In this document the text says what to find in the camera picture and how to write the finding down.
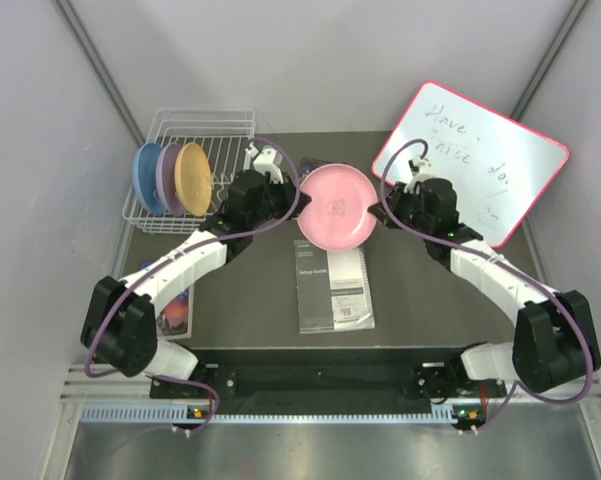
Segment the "yellow plate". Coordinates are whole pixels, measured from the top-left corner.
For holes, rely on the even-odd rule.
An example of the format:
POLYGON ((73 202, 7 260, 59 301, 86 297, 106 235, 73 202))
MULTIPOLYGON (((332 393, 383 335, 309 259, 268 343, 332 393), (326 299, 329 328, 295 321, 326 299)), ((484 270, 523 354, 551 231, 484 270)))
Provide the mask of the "yellow plate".
POLYGON ((176 160, 175 185, 180 202, 196 217, 204 216, 213 193, 212 172, 204 150, 196 143, 185 144, 176 160))

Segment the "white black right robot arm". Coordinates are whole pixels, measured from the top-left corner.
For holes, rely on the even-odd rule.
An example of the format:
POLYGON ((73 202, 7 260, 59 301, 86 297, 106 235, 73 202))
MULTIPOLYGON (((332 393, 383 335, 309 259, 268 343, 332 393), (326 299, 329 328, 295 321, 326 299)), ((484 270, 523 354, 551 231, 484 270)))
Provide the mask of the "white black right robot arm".
POLYGON ((467 396, 483 380, 518 381, 541 394, 578 378, 591 379, 601 354, 589 301, 576 290, 559 292, 514 267, 459 220, 452 184, 432 178, 410 188, 398 183, 370 213, 389 228, 423 239, 428 255, 473 285, 514 326, 509 343, 465 348, 446 380, 467 396))

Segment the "blue plate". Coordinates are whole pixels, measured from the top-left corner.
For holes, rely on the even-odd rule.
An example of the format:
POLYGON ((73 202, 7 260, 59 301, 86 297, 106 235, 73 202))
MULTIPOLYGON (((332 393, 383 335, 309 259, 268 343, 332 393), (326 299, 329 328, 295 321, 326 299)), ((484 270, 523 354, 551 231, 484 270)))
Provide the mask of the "blue plate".
POLYGON ((132 166, 132 185, 142 207, 153 215, 163 215, 166 208, 159 199, 156 183, 156 167, 162 147, 157 143, 145 143, 136 152, 132 166))

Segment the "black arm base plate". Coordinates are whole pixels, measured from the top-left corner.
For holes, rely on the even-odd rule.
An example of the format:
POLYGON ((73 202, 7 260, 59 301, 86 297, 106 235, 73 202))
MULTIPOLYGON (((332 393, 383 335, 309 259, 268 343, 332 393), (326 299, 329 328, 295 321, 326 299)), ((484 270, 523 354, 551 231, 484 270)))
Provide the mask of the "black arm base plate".
POLYGON ((202 349, 202 388, 153 381, 150 397, 211 400, 222 414, 421 413, 435 399, 475 404, 507 394, 494 380, 468 383, 457 348, 202 349))

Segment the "purple plate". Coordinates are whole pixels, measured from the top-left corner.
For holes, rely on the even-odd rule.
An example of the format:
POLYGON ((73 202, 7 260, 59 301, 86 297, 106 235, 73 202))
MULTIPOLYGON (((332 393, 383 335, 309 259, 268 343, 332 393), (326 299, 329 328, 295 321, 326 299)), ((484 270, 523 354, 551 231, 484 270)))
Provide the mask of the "purple plate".
POLYGON ((182 216, 186 209, 179 200, 175 185, 175 165, 182 149, 178 143, 172 142, 164 146, 156 164, 156 189, 159 200, 168 213, 182 216))

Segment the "pink plate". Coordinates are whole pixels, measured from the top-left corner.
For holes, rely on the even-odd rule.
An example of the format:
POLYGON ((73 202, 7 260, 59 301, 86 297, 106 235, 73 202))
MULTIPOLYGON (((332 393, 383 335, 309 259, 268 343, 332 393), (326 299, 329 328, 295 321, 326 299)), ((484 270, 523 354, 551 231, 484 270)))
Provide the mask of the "pink plate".
POLYGON ((379 199, 371 180, 353 166, 332 163, 308 174, 300 185, 310 202, 297 218, 300 231, 316 247, 346 251, 372 234, 376 218, 369 212, 379 199))

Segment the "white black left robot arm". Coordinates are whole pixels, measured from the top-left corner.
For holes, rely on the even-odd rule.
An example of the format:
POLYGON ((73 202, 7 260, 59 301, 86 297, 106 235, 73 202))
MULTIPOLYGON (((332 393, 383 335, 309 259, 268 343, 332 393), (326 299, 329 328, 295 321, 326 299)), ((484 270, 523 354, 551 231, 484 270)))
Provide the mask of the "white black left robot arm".
POLYGON ((158 337, 156 319, 169 302, 206 274, 240 255, 255 235, 277 227, 310 201, 298 175, 274 182, 270 174, 240 172, 218 211, 186 241, 150 266, 94 287, 80 341, 87 348, 85 373, 97 377, 95 359, 126 377, 167 377, 185 396, 206 387, 207 374, 189 349, 158 337))

